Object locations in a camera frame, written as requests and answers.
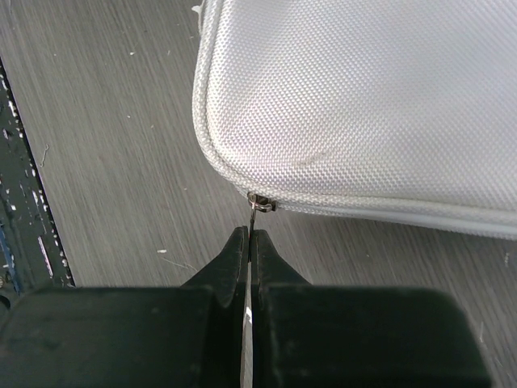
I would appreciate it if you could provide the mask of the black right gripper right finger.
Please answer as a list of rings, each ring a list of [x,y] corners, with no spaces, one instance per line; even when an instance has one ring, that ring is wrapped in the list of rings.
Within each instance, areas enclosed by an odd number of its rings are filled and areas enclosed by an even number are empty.
[[[250,238],[256,387],[489,387],[468,319],[434,289],[312,285]]]

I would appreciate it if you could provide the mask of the grey medicine kit case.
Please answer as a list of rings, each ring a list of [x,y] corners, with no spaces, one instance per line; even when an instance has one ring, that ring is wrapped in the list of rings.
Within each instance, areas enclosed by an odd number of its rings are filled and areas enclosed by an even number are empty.
[[[513,1],[202,1],[205,158],[280,208],[516,236]]]

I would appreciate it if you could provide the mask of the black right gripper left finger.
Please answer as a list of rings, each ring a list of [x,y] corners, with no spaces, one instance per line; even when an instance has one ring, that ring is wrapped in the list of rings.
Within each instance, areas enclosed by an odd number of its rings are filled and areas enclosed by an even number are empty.
[[[179,287],[45,288],[1,323],[4,387],[239,387],[248,230]]]

